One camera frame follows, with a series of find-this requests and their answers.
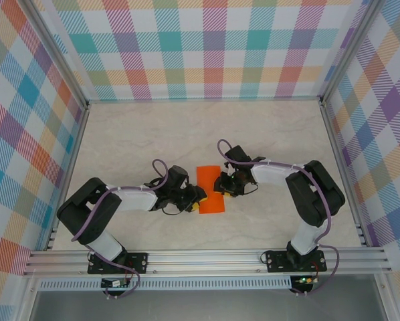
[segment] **plaid fabric backdrop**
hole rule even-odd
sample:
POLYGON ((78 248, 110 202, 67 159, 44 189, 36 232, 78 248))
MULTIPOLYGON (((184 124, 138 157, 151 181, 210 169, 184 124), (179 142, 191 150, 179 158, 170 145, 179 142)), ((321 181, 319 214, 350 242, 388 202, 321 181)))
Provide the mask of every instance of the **plaid fabric backdrop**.
POLYGON ((88 97, 141 100, 317 96, 367 0, 35 2, 88 97))
POLYGON ((0 320, 46 237, 81 111, 16 0, 0 0, 0 320))
POLYGON ((400 290, 400 0, 387 0, 328 109, 369 235, 400 290))

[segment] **table surface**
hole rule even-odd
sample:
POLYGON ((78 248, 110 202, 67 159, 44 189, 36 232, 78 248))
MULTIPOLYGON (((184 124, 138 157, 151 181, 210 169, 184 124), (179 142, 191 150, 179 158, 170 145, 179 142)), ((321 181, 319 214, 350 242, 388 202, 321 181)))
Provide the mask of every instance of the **table surface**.
MULTIPOLYGON (((220 138, 241 145, 252 158, 291 164, 316 159, 342 189, 315 101, 141 102, 92 106, 68 196, 91 177, 115 186, 149 182, 157 176, 154 158, 183 167, 195 183, 197 166, 223 167, 220 138)), ((300 222, 287 187, 261 185, 251 195, 225 198, 224 213, 119 211, 107 230, 136 250, 281 248, 300 222)), ((71 238, 59 224, 54 250, 84 249, 71 238)), ((322 243, 360 246, 347 203, 322 243)))

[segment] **enclosure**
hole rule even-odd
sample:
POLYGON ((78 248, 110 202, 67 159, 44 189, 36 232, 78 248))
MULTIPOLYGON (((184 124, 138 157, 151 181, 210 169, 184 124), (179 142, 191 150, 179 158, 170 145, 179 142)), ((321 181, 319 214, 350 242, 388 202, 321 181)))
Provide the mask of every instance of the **enclosure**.
POLYGON ((0 1, 0 320, 111 309, 400 320, 400 0, 0 1), (321 241, 340 264, 324 249, 318 286, 334 280, 299 298, 287 289, 300 274, 267 272, 261 254, 301 218, 288 188, 260 184, 223 213, 117 212, 107 230, 148 269, 106 300, 59 206, 91 177, 151 181, 154 158, 195 184, 197 167, 223 168, 220 138, 325 166, 346 199, 321 241))

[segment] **orange foam block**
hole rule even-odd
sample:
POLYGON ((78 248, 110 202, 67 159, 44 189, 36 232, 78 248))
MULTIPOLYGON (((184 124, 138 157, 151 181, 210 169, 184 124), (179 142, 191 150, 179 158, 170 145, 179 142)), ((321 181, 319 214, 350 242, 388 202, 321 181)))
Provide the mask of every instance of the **orange foam block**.
POLYGON ((200 166, 197 167, 197 185, 205 190, 207 199, 200 202, 200 214, 212 214, 225 212, 224 197, 213 191, 213 184, 221 174, 221 167, 200 166))

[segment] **marble surface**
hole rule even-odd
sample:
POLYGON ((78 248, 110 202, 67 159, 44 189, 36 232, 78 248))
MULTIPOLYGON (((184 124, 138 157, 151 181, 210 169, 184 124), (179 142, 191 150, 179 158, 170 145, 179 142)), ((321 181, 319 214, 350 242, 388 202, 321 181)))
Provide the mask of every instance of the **marble surface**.
MULTIPOLYGON (((154 158, 183 167, 195 182, 197 166, 223 167, 220 138, 240 144, 252 158, 298 164, 316 159, 342 188, 315 101, 143 102, 92 106, 68 195, 91 177, 110 185, 149 182, 157 176, 154 158)), ((286 246, 300 222, 287 187, 261 185, 251 195, 225 198, 224 213, 122 211, 108 230, 127 249, 277 248, 286 246)), ((54 249, 84 248, 71 237, 60 224, 54 249)), ((322 243, 360 245, 347 203, 322 243)))

